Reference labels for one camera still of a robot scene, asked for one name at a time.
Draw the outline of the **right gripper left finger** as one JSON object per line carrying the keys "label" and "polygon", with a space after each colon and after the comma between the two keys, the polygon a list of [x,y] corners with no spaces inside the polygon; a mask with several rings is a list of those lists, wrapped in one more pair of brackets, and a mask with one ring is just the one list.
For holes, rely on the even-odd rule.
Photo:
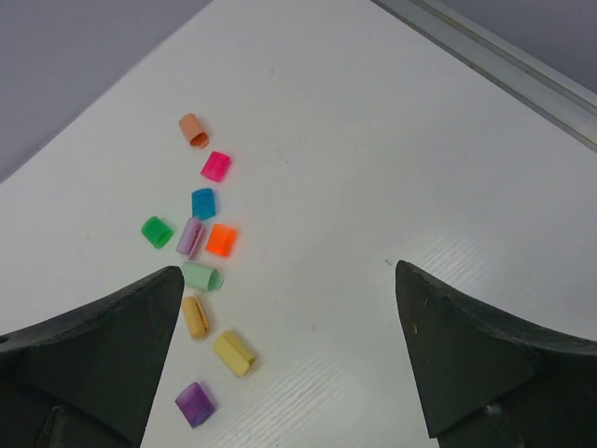
{"label": "right gripper left finger", "polygon": [[168,266],[2,335],[2,446],[140,446],[183,289]]}

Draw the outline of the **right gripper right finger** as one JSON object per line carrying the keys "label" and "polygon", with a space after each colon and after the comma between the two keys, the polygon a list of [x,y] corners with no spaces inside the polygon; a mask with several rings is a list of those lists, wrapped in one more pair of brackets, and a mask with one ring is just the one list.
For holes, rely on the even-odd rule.
{"label": "right gripper right finger", "polygon": [[396,304],[439,446],[595,446],[594,341],[516,317],[404,260]]}

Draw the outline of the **pastel orange yellow pen cap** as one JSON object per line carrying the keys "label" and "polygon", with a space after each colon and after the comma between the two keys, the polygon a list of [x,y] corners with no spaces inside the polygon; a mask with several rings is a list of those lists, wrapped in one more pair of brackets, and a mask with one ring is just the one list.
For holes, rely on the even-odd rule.
{"label": "pastel orange yellow pen cap", "polygon": [[185,297],[181,302],[181,310],[191,338],[194,340],[205,339],[210,328],[200,298],[197,296]]}

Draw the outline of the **pastel green pen cap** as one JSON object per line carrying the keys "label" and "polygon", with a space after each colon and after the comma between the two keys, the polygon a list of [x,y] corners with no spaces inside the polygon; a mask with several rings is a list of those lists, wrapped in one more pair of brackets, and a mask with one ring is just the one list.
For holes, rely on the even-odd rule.
{"label": "pastel green pen cap", "polygon": [[184,262],[181,270],[188,287],[204,291],[216,291],[222,288],[224,277],[218,269],[193,262]]}

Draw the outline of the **pastel purple pen cap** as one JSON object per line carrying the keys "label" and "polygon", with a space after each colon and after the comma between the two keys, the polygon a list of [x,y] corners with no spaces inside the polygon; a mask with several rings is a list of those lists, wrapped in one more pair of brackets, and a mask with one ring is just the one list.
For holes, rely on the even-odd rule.
{"label": "pastel purple pen cap", "polygon": [[192,258],[201,245],[205,226],[197,217],[190,217],[178,240],[175,250],[183,256]]}

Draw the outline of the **bright orange pen cap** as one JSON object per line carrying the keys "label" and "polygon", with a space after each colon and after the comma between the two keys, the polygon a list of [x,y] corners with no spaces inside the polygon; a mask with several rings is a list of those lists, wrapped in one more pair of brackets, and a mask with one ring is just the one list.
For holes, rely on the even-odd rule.
{"label": "bright orange pen cap", "polygon": [[205,251],[213,255],[227,258],[234,247],[238,231],[225,224],[216,223],[210,232]]}

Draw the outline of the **blue pen cap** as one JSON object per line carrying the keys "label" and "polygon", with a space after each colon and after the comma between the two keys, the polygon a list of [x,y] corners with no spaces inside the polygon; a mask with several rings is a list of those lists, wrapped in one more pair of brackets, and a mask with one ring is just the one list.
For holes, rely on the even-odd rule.
{"label": "blue pen cap", "polygon": [[213,189],[197,189],[191,193],[190,199],[192,216],[199,220],[207,220],[216,216],[217,205]]}

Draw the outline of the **pink pen cap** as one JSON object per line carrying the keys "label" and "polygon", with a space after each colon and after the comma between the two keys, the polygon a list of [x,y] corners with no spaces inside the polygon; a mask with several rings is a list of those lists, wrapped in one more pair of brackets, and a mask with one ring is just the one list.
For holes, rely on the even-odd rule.
{"label": "pink pen cap", "polygon": [[233,158],[220,151],[212,151],[200,169],[200,175],[208,180],[221,183],[225,180],[232,165]]}

